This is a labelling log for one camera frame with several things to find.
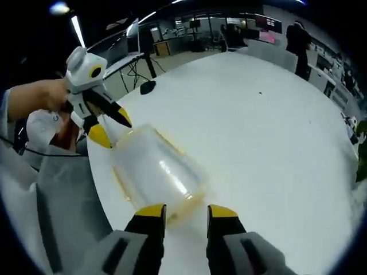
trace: office chair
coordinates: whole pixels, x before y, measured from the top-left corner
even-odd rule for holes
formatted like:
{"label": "office chair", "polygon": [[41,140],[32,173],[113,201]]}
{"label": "office chair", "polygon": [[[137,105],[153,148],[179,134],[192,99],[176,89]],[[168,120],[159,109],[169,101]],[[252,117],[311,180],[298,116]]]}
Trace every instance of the office chair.
{"label": "office chair", "polygon": [[231,39],[229,38],[227,30],[221,30],[220,33],[221,33],[221,35],[223,37],[223,40],[224,40],[224,43],[225,43],[226,52],[235,52],[238,49],[243,48],[243,46],[241,46],[241,45],[234,45],[233,43],[231,43]]}

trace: plastic container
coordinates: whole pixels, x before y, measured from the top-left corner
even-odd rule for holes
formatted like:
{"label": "plastic container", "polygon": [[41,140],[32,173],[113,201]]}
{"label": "plastic container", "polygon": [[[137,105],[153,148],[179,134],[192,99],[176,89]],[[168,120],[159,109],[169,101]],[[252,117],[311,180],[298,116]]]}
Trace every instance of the plastic container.
{"label": "plastic container", "polygon": [[136,210],[167,204],[169,226],[190,215],[205,196],[203,169],[150,125],[124,134],[111,154],[125,198]]}

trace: floor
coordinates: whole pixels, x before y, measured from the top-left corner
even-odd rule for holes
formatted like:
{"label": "floor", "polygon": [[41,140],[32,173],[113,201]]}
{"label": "floor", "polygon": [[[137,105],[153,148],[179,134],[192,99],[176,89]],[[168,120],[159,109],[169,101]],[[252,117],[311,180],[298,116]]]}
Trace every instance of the floor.
{"label": "floor", "polygon": [[[176,54],[174,56],[167,56],[167,57],[157,57],[155,54],[152,54],[151,58],[153,58],[153,60],[158,62],[163,70],[168,71],[176,67],[179,67],[185,63],[188,63],[188,62],[191,62],[191,61],[194,61],[194,60],[206,57],[206,56],[211,56],[216,53],[219,53],[219,51],[210,50],[210,51],[205,51],[201,53],[183,52],[180,54]],[[154,69],[155,69],[157,76],[159,76],[164,72],[162,71],[162,69],[159,67],[159,65],[156,62],[153,61],[153,65],[154,65]],[[148,79],[151,79],[150,72],[148,70],[148,66],[145,60],[139,60],[136,68],[137,68],[137,72],[140,75]],[[112,97],[115,100],[122,98],[124,95],[134,90],[134,77],[127,75],[129,71],[130,71],[130,67],[127,67],[121,70],[121,72],[123,73],[123,78],[124,78],[127,90],[124,87],[121,76],[118,72],[116,72],[114,75],[112,75],[109,79],[105,81],[107,90],[112,94]],[[145,81],[146,80],[143,77],[140,77],[138,82],[136,83],[136,88],[142,85]]]}

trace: monitor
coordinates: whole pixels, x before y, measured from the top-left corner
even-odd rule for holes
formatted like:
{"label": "monitor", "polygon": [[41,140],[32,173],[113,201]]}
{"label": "monitor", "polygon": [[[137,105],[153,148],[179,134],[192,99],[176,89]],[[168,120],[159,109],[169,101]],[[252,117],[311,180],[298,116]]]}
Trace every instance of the monitor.
{"label": "monitor", "polygon": [[257,28],[282,33],[282,23],[277,19],[255,14],[255,22]]}

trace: white round table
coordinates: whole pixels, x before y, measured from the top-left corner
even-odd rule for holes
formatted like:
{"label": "white round table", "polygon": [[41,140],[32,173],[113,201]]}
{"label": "white round table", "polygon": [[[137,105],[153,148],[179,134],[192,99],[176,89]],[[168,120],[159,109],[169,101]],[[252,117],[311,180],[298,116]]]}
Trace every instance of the white round table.
{"label": "white round table", "polygon": [[[236,211],[247,231],[280,249],[299,274],[323,274],[352,234],[349,189],[357,160],[340,110],[269,62],[221,53],[173,69],[148,95],[119,101],[133,126],[150,123],[203,166],[205,203]],[[124,127],[100,117],[111,138]],[[113,229],[135,210],[112,174],[108,149],[88,141],[96,190]],[[206,206],[168,229],[160,274],[209,274]]]}

